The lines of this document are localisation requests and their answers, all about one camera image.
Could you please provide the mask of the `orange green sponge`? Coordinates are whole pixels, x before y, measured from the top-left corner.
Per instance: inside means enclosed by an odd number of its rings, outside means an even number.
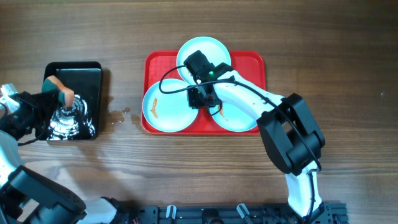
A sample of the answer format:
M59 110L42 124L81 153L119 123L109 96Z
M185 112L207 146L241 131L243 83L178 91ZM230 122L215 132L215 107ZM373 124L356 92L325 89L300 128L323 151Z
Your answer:
M74 91L67 88L54 75L47 77L42 84L42 93L48 91L57 91L57 100L63 108L71 108L73 106L75 94Z

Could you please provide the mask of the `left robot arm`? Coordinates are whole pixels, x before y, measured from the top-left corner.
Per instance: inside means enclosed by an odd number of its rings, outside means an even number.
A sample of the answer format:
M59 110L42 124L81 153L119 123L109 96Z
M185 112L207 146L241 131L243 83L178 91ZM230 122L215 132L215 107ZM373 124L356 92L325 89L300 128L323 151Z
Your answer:
M72 105L74 93L23 92L13 98L18 109L1 118L1 223L17 223L29 200L38 206L25 223L117 223L119 212L110 199L85 203L66 187L28 169L18 153L20 138L46 127L56 109Z

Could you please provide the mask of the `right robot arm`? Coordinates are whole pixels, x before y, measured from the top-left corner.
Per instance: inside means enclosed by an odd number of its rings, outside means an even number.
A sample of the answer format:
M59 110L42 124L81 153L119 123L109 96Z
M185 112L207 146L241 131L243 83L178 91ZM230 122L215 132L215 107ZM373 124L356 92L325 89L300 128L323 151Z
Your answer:
M285 174L288 204L307 223L315 219L322 200L317 172L325 138L305 100L269 93L243 78L232 66L217 66L197 50L183 62L195 81L188 88L194 107L230 103L257 123L269 159Z

